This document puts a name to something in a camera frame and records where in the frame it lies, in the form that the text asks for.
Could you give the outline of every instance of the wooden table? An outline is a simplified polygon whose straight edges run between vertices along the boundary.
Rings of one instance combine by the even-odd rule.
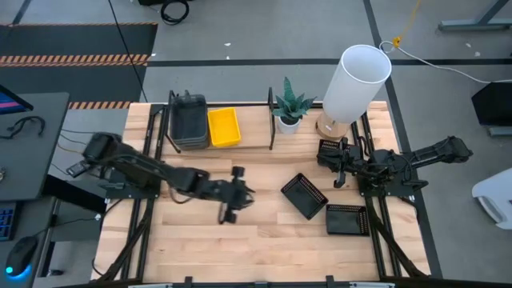
[[[149,111],[150,104],[132,104],[126,120],[123,141],[138,150],[144,144]],[[167,142],[162,160],[174,166],[208,170],[212,179],[230,179],[232,166],[244,166],[246,183],[256,191],[255,204],[238,212],[236,225],[220,226],[218,202],[193,200],[178,205],[170,200],[167,186],[162,185],[154,206],[144,283],[183,282],[185,276],[193,276],[194,282],[316,282],[325,281],[329,274],[336,281],[378,280],[370,237],[329,236],[325,208],[307,221],[280,192],[300,172],[328,197],[330,204],[365,205],[355,178],[347,175],[344,187],[335,189],[335,174],[316,163],[320,137],[314,124],[320,113],[320,109],[310,110],[296,134],[276,132],[272,150],[176,154]],[[368,117],[375,148],[398,151],[386,103],[372,102]],[[347,137],[353,142],[351,133]],[[156,141],[152,143],[150,155],[154,155]],[[429,273],[414,208],[396,198],[387,199],[396,241],[420,270]],[[106,270],[126,243],[132,205],[132,200],[123,201],[104,221],[95,261],[100,271]],[[391,275],[383,239],[381,244],[386,271]],[[136,261],[133,257],[130,276],[134,276]]]

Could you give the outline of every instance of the potted plant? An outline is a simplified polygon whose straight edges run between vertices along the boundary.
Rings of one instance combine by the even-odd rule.
[[[291,89],[290,80],[285,77],[285,95],[280,98],[276,95],[278,100],[278,109],[274,109],[272,114],[278,117],[279,130],[284,134],[293,134],[301,122],[302,116],[307,115],[307,111],[312,107],[315,98],[304,100],[304,94],[295,97]]]

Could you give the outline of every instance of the computer mouse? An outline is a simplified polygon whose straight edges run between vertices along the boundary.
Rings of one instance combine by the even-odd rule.
[[[37,246],[38,239],[35,236],[19,239],[7,256],[7,275],[16,277],[22,274],[29,266]]]

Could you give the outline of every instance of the yellow bin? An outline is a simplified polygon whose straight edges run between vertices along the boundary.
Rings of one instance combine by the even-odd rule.
[[[208,127],[213,146],[227,147],[240,143],[240,128],[234,108],[208,111]]]

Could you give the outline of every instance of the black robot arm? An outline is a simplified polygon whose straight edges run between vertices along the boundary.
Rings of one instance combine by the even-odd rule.
[[[345,184],[345,172],[364,178],[372,186],[383,188],[396,177],[401,177],[402,185],[414,189],[424,187],[427,182],[412,180],[412,169],[434,164],[436,162],[462,163],[473,155],[460,138],[448,138],[409,153],[396,154],[392,150],[376,150],[367,160],[363,157],[361,146],[348,144],[347,138],[340,142],[320,140],[317,160],[320,166],[327,166],[338,173],[334,187]]]
[[[166,181],[170,188],[190,198],[221,202],[219,223],[236,222],[234,210],[241,210],[253,203],[251,189],[242,180],[244,168],[233,167],[233,180],[210,180],[204,170],[173,167],[145,156],[132,146],[122,143],[117,134],[96,133],[83,152],[92,165],[108,166],[123,173],[131,185],[145,189],[155,181]]]

